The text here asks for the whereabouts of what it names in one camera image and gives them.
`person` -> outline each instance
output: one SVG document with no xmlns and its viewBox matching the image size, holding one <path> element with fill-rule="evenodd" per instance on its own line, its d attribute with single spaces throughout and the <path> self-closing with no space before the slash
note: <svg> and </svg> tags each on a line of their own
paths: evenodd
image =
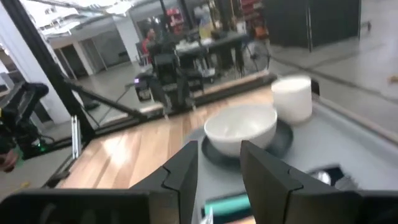
<svg viewBox="0 0 398 224">
<path fill-rule="evenodd" d="M 11 172 L 18 161 L 18 154 L 10 150 L 7 154 L 1 154 L 0 160 L 0 171 Z"/>
<path fill-rule="evenodd" d="M 148 51 L 148 44 L 151 41 L 155 40 L 155 31 L 153 29 L 149 29 L 147 32 L 147 38 L 142 42 L 142 53 L 149 55 L 149 51 Z M 148 63 L 152 63 L 150 57 L 148 57 Z"/>
</svg>

